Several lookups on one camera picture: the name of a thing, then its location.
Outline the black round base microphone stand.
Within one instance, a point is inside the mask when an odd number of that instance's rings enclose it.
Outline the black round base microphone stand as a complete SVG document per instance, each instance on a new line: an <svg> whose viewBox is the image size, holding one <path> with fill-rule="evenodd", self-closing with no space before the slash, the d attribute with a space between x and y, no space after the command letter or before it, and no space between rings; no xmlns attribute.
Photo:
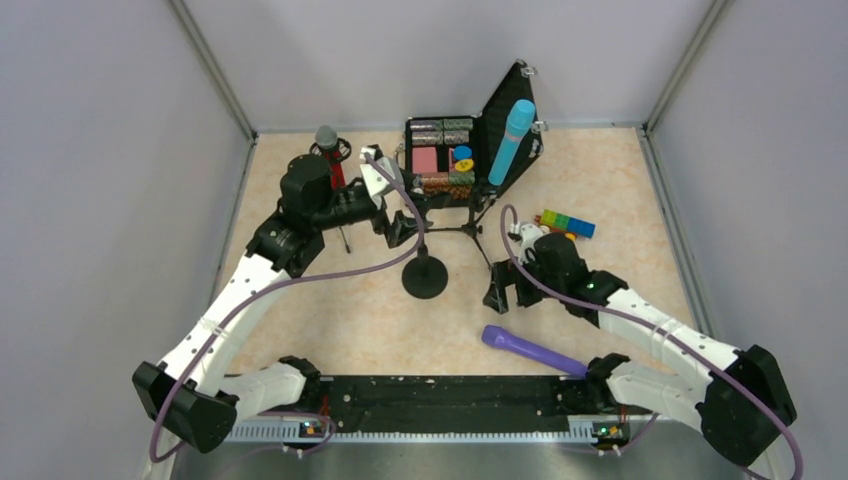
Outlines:
<svg viewBox="0 0 848 480"><path fill-rule="evenodd" d="M426 220L427 212L431 209L443 208L447 197L436 195L436 199L420 200L415 203L419 214L424 220L425 227L430 225ZM448 284L448 272L445 264L429 254L426 243L417 248L416 257L411 259L403 268L402 285L411 296L427 300L440 295Z"/></svg>

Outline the purple toy microphone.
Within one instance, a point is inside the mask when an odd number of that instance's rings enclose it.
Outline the purple toy microphone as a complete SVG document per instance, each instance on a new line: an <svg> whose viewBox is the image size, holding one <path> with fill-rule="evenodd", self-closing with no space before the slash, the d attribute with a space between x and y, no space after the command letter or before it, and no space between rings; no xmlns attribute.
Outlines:
<svg viewBox="0 0 848 480"><path fill-rule="evenodd" d="M491 348L519 355L568 376L585 378L588 373L588 367L582 362L516 336L500 326L486 325L481 340Z"/></svg>

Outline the black tripod microphone stand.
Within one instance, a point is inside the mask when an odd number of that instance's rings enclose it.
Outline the black tripod microphone stand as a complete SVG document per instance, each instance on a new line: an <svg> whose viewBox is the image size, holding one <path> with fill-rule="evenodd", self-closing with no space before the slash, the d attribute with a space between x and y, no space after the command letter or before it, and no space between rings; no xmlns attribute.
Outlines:
<svg viewBox="0 0 848 480"><path fill-rule="evenodd" d="M486 250L482 246L480 236L483 234L482 221L487 212L494 206L497 199L497 189L494 186L486 184L473 187L467 205L468 218L464 224L455 227L426 227L425 232L455 232L464 234L472 240L481 254L487 269L491 270L493 262L489 259Z"/></svg>

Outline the red glitter microphone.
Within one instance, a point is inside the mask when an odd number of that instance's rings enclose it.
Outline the red glitter microphone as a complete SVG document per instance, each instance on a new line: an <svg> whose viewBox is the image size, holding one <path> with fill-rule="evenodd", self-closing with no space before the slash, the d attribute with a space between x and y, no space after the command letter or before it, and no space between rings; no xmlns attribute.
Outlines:
<svg viewBox="0 0 848 480"><path fill-rule="evenodd" d="M322 125L315 133L315 144L321 155L328 161L331 169L331 184L334 189L345 185L341 163L343 154L337 132L329 125Z"/></svg>

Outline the black tripod stand with pop filter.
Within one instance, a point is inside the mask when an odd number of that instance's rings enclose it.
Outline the black tripod stand with pop filter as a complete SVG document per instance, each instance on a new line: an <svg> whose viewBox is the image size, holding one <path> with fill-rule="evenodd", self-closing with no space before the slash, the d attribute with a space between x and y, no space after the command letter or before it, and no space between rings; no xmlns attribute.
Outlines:
<svg viewBox="0 0 848 480"><path fill-rule="evenodd" d="M343 138L335 138L333 144L328 141L320 143L318 137L315 137L314 143L310 146L311 154L324 157L331 170L331 185L334 190L337 190L346 185L342 162L350 157L350 143Z"/></svg>

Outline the cyan toy microphone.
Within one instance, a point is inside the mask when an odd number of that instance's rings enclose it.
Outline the cyan toy microphone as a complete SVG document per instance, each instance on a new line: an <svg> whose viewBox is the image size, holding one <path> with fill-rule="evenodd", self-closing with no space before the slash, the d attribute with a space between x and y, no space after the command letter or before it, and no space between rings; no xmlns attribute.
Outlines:
<svg viewBox="0 0 848 480"><path fill-rule="evenodd" d="M488 183L501 186L515 159L524 136L535 122L536 105L527 99L517 100L506 117L504 135L488 174Z"/></svg>

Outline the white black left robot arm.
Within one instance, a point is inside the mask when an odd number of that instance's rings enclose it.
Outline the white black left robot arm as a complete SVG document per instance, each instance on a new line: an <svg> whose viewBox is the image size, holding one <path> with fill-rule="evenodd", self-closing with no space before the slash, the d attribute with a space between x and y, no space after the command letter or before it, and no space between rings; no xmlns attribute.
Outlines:
<svg viewBox="0 0 848 480"><path fill-rule="evenodd" d="M321 155L292 159L280 179L276 210L255 230L236 269L191 331L161 360L143 362L132 383L154 421L149 457L162 462L189 445L217 448L240 421L299 401L313 366L281 359L257 372L227 371L270 307L294 285L323 281L306 275L325 246L324 234L368 221L395 248L421 245L425 222L412 181L376 147L362 149L360 176L333 188Z"/></svg>

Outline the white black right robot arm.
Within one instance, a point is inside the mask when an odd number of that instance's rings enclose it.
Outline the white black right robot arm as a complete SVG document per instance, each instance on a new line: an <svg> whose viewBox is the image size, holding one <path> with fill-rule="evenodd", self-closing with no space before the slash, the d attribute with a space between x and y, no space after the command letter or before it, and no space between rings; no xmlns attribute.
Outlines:
<svg viewBox="0 0 848 480"><path fill-rule="evenodd" d="M684 424L740 467L752 466L778 438L798 449L789 430L797 411L768 350L729 345L662 312L623 279L589 269L562 234L516 224L503 242L509 257L492 267L486 306L507 312L506 289L512 286L517 306L556 301L662 364L656 370L616 353L590 361L584 378L602 401Z"/></svg>

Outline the pink card deck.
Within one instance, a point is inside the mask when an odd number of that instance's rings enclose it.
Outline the pink card deck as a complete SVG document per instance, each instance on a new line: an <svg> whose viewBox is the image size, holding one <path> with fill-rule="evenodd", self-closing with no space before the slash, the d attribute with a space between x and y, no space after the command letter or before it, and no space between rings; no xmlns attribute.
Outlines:
<svg viewBox="0 0 848 480"><path fill-rule="evenodd" d="M421 146L412 149L412 171L418 174L437 173L438 151L435 146Z"/></svg>

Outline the colourful toy brick train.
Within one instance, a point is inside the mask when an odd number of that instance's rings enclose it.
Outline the colourful toy brick train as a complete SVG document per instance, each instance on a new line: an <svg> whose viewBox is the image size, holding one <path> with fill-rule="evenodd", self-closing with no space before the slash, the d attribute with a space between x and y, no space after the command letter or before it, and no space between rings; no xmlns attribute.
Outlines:
<svg viewBox="0 0 848 480"><path fill-rule="evenodd" d="M591 222L552 210L544 210L541 214L536 215L534 220L538 225L546 226L551 231L564 233L574 238L591 239L596 229L596 226Z"/></svg>

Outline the black aluminium poker chip case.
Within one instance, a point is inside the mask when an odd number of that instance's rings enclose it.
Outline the black aluminium poker chip case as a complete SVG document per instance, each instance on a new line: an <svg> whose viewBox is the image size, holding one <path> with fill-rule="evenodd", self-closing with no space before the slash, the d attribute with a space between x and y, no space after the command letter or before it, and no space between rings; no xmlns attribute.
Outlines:
<svg viewBox="0 0 848 480"><path fill-rule="evenodd" d="M531 77L536 69L518 59L489 97L482 110L474 115L441 115L410 117L404 125L404 157L400 166L424 178L422 190L428 195L449 192L450 208L468 205L471 189L479 178L485 179L504 135L506 117L519 99L534 100ZM472 149L474 168L456 172L452 150L459 145ZM412 149L435 146L438 151L437 173L412 171Z"/></svg>

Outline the yellow dealer chip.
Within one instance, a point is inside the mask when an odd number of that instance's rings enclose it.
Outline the yellow dealer chip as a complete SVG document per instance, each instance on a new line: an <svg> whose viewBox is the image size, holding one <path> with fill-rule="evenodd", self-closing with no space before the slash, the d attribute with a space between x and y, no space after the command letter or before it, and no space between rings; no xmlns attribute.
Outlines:
<svg viewBox="0 0 848 480"><path fill-rule="evenodd" d="M456 172L469 172L474 168L474 161L472 159L463 159L457 161L453 168Z"/></svg>

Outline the blue dealer chip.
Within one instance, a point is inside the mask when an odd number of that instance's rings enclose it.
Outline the blue dealer chip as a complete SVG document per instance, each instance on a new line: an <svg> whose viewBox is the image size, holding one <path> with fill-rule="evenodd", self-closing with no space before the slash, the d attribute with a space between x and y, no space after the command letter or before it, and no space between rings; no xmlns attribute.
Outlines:
<svg viewBox="0 0 848 480"><path fill-rule="evenodd" d="M472 156L472 149L467 145L459 145L452 150L452 157L454 162L470 159Z"/></svg>

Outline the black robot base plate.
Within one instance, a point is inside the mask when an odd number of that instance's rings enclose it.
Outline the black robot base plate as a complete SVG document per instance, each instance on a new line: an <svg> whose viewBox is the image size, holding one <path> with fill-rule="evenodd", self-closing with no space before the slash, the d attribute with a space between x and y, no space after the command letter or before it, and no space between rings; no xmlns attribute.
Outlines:
<svg viewBox="0 0 848 480"><path fill-rule="evenodd" d="M620 420L641 411L558 375L323 377L290 408L326 415L344 434L565 432L578 415Z"/></svg>

